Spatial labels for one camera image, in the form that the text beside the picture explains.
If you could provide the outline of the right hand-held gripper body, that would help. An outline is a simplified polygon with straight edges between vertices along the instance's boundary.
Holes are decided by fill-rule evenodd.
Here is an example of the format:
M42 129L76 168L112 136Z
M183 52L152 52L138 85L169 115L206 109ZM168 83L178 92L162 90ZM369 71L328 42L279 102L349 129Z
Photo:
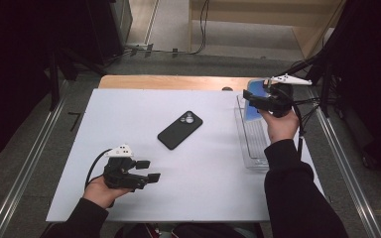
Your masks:
M265 81L267 80L272 82L270 90L266 91L269 96L260 96L261 100L252 101L252 106L256 109L269 111L277 118L286 116L292 109L294 103L294 85L313 84L308 79L302 79L288 74L273 76Z

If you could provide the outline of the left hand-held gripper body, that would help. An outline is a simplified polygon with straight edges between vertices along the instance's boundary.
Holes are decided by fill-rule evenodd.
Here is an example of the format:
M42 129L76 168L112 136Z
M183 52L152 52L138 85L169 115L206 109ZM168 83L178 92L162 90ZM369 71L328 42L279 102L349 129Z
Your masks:
M108 163L104 167L104 182L109 188L143 189L147 184L148 176L130 174L131 169L136 169L133 152L127 144L109 150L104 154Z

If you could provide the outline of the smartphone with glowing screen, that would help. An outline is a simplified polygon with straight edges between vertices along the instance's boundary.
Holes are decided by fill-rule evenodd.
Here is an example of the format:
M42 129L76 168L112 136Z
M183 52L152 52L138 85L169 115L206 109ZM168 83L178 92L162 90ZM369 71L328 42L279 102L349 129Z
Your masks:
M263 79L253 79L248 82L247 91L256 96L268 97L269 94L264 89ZM249 101L245 101L244 118L246 121L258 120L262 116L258 113L257 109L249 105Z

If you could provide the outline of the black phone case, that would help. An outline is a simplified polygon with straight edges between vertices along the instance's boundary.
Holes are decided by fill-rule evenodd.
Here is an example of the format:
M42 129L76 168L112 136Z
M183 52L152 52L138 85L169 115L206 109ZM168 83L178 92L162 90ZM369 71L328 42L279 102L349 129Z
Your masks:
M202 123L201 118L192 111L187 111L160 132L157 138L169 150L173 150L197 130Z

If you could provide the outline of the clear plastic tray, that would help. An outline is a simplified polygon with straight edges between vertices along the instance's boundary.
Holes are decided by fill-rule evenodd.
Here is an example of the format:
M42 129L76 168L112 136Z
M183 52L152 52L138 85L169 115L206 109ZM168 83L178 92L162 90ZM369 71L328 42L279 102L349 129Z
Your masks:
M245 101L242 94L236 96L234 115L244 166L252 171L268 171L269 164L264 150L270 145L267 124L262 117L246 121L244 118Z

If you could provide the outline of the person's left hand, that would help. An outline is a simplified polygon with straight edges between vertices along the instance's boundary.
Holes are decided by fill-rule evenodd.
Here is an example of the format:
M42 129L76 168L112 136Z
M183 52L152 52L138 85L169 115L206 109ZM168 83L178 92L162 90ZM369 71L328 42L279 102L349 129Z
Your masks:
M109 208L118 197L128 192L131 192L130 188L109 188L104 177L98 177L88 184L82 197L102 208Z

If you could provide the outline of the person's right hand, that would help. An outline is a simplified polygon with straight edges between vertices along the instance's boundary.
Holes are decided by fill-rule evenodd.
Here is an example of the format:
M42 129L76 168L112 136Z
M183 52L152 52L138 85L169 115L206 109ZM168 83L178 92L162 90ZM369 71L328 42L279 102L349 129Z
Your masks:
M272 144L282 140L293 140L299 128L299 118L290 111L281 118L274 117L270 112L258 110L267 123L267 133Z

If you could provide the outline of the black metal stand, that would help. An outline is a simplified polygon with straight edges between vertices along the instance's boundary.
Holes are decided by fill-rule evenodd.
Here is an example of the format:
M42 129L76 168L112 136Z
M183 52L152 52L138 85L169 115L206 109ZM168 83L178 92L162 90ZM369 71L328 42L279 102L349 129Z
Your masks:
M74 62L84 65L86 68L94 71L100 76L104 76L107 72L97 64L90 60L83 58L71 49L67 48L53 48L48 51L49 56L49 80L51 86L51 106L50 110L54 111L61 101L59 76L61 72L66 80L75 81L78 76L78 70L74 67Z
M324 116L328 118L328 107L338 101L333 64L328 58L328 53L321 50L311 58L296 61L289 69L283 71L283 74L295 75L304 69L307 70L305 80L310 80L313 85L321 82L318 106Z

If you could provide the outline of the white board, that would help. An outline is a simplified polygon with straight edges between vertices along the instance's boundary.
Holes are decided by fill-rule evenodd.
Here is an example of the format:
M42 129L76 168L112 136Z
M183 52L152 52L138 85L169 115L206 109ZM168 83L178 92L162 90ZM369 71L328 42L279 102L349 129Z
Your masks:
M161 175L118 198L109 220L121 222L251 222L269 218L265 174L246 169L234 108L238 91L96 89L67 158L47 219L65 221L87 177L107 163L102 152L122 144ZM187 111L202 125L175 149L158 134Z

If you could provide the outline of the wooden shelf unit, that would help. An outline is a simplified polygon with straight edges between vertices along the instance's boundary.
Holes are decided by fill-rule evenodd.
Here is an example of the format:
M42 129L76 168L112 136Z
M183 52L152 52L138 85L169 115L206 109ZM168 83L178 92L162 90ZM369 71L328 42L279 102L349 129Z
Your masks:
M214 22L291 26L305 59L312 57L347 0L209 0Z

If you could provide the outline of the person's legs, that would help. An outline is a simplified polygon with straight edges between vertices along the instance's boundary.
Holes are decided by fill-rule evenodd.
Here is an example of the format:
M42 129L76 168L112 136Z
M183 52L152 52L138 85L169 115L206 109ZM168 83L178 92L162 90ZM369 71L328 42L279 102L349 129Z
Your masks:
M121 228L114 238L265 238L262 228L254 231L221 223L184 223L171 231L160 231L151 224L139 223L126 230Z

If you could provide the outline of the wooden table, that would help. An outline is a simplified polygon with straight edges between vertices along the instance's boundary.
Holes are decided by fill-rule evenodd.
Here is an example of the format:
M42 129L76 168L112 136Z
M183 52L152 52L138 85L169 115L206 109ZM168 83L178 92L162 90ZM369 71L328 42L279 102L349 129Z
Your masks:
M169 89L222 90L230 87L241 91L254 77L188 76L188 75L105 75L99 89Z

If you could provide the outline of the dark curtain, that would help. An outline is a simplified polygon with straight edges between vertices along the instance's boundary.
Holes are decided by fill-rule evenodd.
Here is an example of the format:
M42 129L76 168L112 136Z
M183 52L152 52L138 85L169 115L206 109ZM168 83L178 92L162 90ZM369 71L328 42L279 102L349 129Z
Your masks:
M0 153L56 86L45 74L79 0L0 0Z
M346 0L332 35L344 119L370 165L381 167L381 0Z

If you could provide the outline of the black cabinet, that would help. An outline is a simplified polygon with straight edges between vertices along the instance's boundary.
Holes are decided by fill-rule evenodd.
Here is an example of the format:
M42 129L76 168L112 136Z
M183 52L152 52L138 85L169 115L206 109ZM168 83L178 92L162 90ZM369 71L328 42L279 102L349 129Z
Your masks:
M93 36L97 43L96 62L104 64L120 57L133 23L129 0L86 0Z

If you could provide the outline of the metal floor rail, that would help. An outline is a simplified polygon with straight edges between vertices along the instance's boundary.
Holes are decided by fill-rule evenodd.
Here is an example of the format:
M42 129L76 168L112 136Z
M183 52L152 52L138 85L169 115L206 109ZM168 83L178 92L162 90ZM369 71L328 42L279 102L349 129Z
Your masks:
M348 158L338 140L333 125L329 118L325 116L319 107L319 103L315 102L316 115L322 127L322 130L328 140L333 156L341 172L342 178L346 184L347 190L351 196L357 214L363 224L368 238L381 238L381 227L375 217L369 201L360 186L358 179L348 161Z
M27 187L27 184L40 160L41 154L55 128L66 101L70 85L64 80L60 87L61 99L55 109L48 116L24 162L11 189L6 195L0 207L0 238L3 237L15 211Z

